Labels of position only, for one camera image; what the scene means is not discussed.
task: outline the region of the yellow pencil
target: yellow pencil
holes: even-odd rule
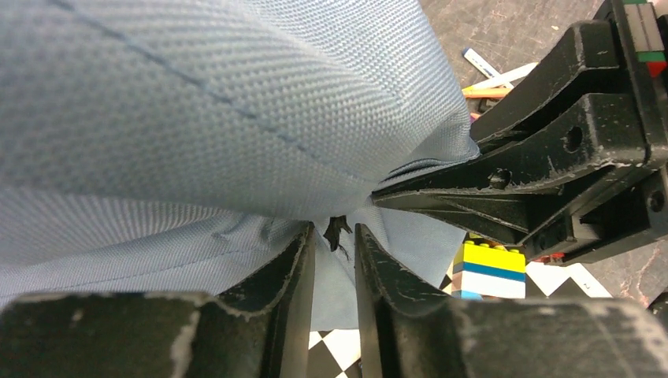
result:
[[[465,98],[504,98],[511,88],[462,89]]]

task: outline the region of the green tape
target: green tape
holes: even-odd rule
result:
[[[643,51],[638,53],[638,60],[645,63],[649,61],[666,61],[666,56],[663,55],[663,51]]]

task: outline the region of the gray table surface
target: gray table surface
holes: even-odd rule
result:
[[[500,72],[539,61],[573,22],[602,0],[422,0],[459,83],[484,77],[462,57],[471,47]],[[647,305],[668,287],[668,242],[585,265],[613,295]]]

